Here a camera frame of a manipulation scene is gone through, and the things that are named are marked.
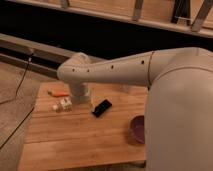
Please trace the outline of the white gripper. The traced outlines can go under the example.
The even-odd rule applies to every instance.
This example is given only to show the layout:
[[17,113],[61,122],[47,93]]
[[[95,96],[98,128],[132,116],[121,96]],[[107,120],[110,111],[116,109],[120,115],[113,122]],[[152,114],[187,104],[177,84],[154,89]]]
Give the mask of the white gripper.
[[84,103],[90,100],[90,89],[86,83],[70,84],[70,96],[74,104]]

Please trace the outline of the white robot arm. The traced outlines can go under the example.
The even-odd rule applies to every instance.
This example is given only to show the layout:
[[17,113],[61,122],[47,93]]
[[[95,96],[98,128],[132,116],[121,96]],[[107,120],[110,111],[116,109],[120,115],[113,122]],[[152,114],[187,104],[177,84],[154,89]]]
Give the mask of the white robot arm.
[[213,52],[155,50],[91,63],[76,53],[57,70],[77,99],[88,83],[149,89],[145,106],[147,171],[213,171]]

